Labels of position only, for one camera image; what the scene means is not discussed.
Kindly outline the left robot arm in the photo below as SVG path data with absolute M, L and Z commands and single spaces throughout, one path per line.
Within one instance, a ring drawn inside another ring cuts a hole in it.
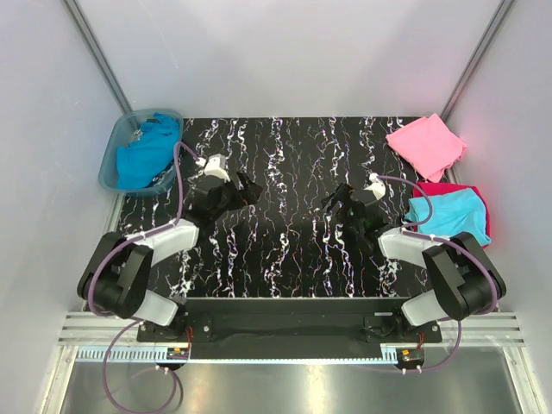
M 148 288 L 153 267 L 177 253 L 187 252 L 209 238 L 220 216 L 257 204 L 263 187 L 238 172 L 238 187 L 231 179 L 204 175 L 188 205 L 177 216 L 146 233 L 102 236 L 78 283 L 77 294 L 98 316 L 155 325 L 169 342 L 189 332 L 184 306 Z

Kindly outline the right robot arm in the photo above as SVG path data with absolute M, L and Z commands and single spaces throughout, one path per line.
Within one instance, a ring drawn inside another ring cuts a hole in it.
M 468 232 L 424 235 L 393 226 L 380 212 L 385 194 L 385 184 L 374 176 L 363 189 L 341 183 L 322 201 L 342 226 L 347 244 L 374 258 L 421 267 L 432 285 L 393 310 L 367 316 L 361 329 L 367 341 L 422 342 L 441 320 L 460 322 L 494 311 L 506 293 L 505 282 L 475 237 Z

